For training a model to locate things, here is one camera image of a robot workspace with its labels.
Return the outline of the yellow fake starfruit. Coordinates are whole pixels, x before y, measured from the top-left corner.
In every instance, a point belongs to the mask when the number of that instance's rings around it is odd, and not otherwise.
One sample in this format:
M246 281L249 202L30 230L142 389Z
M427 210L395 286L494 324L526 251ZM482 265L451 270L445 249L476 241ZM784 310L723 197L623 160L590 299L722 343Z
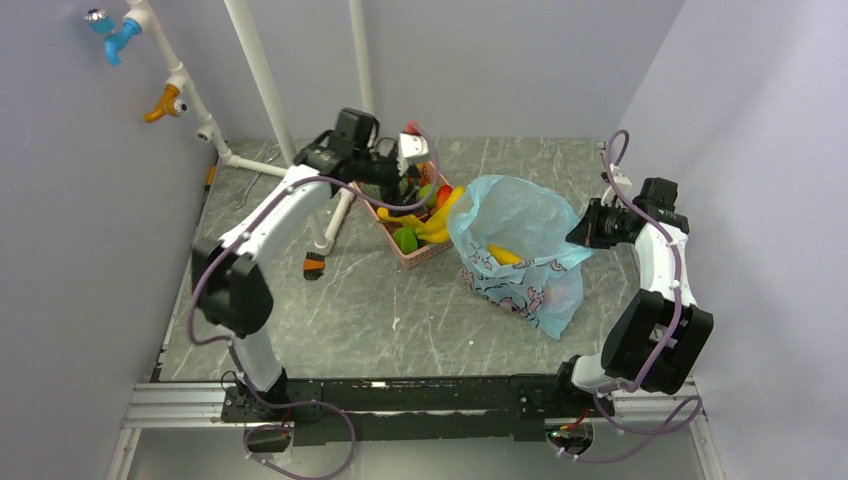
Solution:
M489 254L501 266L512 266L515 268L519 268L521 265L524 264L524 260L521 257L503 247L494 244L489 244L487 249Z

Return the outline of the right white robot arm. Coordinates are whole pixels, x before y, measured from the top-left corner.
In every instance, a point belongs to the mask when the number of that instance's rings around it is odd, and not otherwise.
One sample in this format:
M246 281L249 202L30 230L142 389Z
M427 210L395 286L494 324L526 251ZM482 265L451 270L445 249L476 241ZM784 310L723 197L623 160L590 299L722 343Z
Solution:
M602 349L562 363L551 388L557 411L574 415L590 394L615 387L651 393L676 393L700 355L714 327L689 287L685 246L689 223L676 213L675 182L648 178L629 206L590 200L569 243L610 249L634 246L639 288L610 330Z

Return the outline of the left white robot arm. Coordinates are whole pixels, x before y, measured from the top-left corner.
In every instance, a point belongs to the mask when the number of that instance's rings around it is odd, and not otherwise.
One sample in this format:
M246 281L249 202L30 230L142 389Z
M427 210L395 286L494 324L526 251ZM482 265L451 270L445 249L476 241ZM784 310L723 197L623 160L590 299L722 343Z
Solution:
M342 109L334 128L295 155L283 179L244 220L192 248L189 339L196 346L226 343L236 377L250 391L248 407L261 419L279 417L289 400L288 376L267 328L274 295L265 272L308 217L339 190L353 193L355 182L384 189L377 205L399 207L402 179L428 161L430 141L411 126L387 153L380 143L375 116Z

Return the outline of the red fake apple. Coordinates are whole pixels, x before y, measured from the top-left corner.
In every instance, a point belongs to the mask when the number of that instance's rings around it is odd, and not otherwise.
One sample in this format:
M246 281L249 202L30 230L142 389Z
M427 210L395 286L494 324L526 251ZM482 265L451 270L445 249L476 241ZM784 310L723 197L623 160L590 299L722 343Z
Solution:
M544 315L562 315L576 307L582 300L582 286L564 278L550 280L545 286L538 312Z

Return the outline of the light blue plastic bag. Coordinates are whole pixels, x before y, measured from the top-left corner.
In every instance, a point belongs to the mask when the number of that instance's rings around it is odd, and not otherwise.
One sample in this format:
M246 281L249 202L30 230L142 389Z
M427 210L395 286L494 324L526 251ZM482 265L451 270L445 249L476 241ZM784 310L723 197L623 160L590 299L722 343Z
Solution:
M466 186L452 206L447 229L462 277L473 291L558 339L583 302L581 267L593 254L565 241L578 222L578 214L557 193L517 177L485 175ZM489 244L511 251L524 264L499 265ZM582 286L582 300L562 315L540 314L544 286L561 278Z

